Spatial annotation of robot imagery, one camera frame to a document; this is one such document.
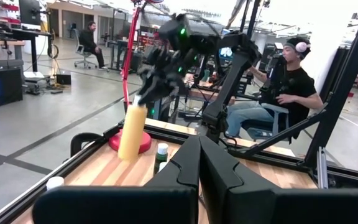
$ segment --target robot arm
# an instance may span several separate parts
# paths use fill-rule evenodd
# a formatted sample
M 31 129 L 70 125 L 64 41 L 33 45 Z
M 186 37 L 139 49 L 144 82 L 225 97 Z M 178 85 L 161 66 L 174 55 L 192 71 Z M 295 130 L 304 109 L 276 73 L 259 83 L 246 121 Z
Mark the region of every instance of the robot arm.
M 166 49 L 157 49 L 150 54 L 149 62 L 152 70 L 145 70 L 141 76 L 143 86 L 139 95 L 139 104 L 148 103 L 168 96 L 176 88 L 184 88 L 183 78 L 186 71 L 197 62 L 197 55 L 211 55 L 224 47 L 231 47 L 234 53 L 232 68 L 219 92 L 216 100 L 203 112 L 203 121 L 217 142 L 219 133 L 225 130 L 225 108 L 236 92 L 242 74 L 262 57 L 258 47 L 242 32 L 234 31 L 223 38 L 218 36 L 192 34 L 184 14 L 161 26 L 160 38 L 169 42 L 176 51 L 173 56 Z

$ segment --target white headphones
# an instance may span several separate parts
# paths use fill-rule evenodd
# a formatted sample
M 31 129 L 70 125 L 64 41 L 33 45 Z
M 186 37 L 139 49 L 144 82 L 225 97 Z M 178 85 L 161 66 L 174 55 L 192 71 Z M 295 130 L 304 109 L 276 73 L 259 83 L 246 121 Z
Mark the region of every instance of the white headphones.
M 307 44 L 306 42 L 299 42 L 295 46 L 295 50 L 299 53 L 305 52 L 308 48 L 310 48 L 310 44 Z

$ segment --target seated man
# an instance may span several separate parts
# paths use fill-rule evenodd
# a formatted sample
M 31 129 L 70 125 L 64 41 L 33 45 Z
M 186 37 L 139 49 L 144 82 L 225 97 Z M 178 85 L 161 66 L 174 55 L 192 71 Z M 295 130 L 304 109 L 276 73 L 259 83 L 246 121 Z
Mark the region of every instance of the seated man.
M 99 69 L 104 70 L 107 67 L 104 66 L 104 59 L 102 49 L 100 49 L 93 40 L 93 32 L 96 30 L 96 24 L 93 21 L 88 23 L 85 30 L 81 31 L 78 37 L 80 44 L 84 46 L 84 52 L 89 52 L 96 56 L 99 63 Z
M 290 126 L 299 123 L 309 113 L 309 109 L 319 109 L 323 106 L 320 96 L 316 93 L 313 80 L 301 68 L 301 61 L 310 52 L 310 43 L 306 39 L 295 37 L 284 45 L 283 56 L 287 63 L 287 78 L 291 80 L 285 94 L 280 94 L 272 101 L 270 94 L 262 93 L 259 101 L 250 101 L 232 105 L 227 110 L 226 134 L 237 137 L 243 121 L 248 119 L 273 122 L 273 111 L 266 110 L 260 104 L 270 103 L 287 108 Z M 265 83 L 267 75 L 255 67 L 249 69 L 254 76 Z

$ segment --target red equipment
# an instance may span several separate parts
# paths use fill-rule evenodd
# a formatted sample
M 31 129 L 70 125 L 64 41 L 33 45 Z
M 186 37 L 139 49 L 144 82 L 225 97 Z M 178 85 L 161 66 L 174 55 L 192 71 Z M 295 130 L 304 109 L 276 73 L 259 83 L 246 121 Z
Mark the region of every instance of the red equipment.
M 128 83 L 127 83 L 129 66 L 131 64 L 131 58 L 132 58 L 132 47 L 134 46 L 136 23 L 139 18 L 139 14 L 142 10 L 142 6 L 141 6 L 142 1 L 140 0 L 131 0 L 131 1 L 135 4 L 136 10 L 135 13 L 132 15 L 132 23 L 131 23 L 131 29 L 129 30 L 129 37 L 128 37 L 129 39 L 128 39 L 128 46 L 127 46 L 128 53 L 127 53 L 127 57 L 125 58 L 124 68 L 121 71 L 122 89 L 124 90 L 124 102 L 126 103 L 127 106 L 130 104 L 129 94 L 128 94 Z M 163 2 L 163 0 L 146 0 L 145 2 L 157 4 Z
M 135 4 L 136 10 L 135 13 L 132 15 L 131 29 L 129 30 L 129 36 L 128 36 L 129 38 L 128 46 L 127 46 L 128 53 L 127 53 L 127 57 L 125 58 L 124 68 L 121 71 L 122 89 L 124 90 L 124 102 L 126 106 L 130 105 L 127 79 L 129 73 L 129 66 L 131 64 L 131 58 L 132 58 L 132 47 L 134 45 L 136 23 L 139 18 L 140 12 L 143 10 L 143 7 L 141 6 L 142 1 L 140 0 L 131 0 L 131 1 Z M 163 0 L 146 0 L 146 3 L 152 3 L 152 4 L 161 3 L 161 2 L 163 2 Z M 121 141 L 121 135 L 122 135 L 122 130 L 120 130 L 119 133 L 117 133 L 116 135 L 114 135 L 109 139 L 109 145 L 113 150 L 118 150 Z M 140 144 L 140 148 L 139 148 L 139 154 L 148 151 L 151 147 L 151 144 L 152 144 L 152 138 L 150 137 L 149 134 L 143 132 L 142 143 Z

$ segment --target office chair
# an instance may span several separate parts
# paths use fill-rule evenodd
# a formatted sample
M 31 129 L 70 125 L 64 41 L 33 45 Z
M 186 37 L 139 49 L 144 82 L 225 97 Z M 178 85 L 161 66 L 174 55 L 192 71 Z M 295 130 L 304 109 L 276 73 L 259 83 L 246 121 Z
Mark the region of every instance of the office chair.
M 268 139 L 290 127 L 288 109 L 268 103 L 262 103 L 261 106 L 268 111 L 274 112 L 273 122 L 247 120 L 241 125 L 254 141 L 258 139 Z
M 75 32 L 75 36 L 77 38 L 77 46 L 75 49 L 75 53 L 84 57 L 83 60 L 74 62 L 74 67 L 77 67 L 78 64 L 83 64 L 84 68 L 88 67 L 89 69 L 91 69 L 91 65 L 94 65 L 94 67 L 97 68 L 98 66 L 95 63 L 89 62 L 86 60 L 86 58 L 88 58 L 92 54 L 89 52 L 84 52 L 85 48 L 83 45 L 80 44 L 80 32 L 78 31 L 78 29 L 74 29 L 74 32 Z

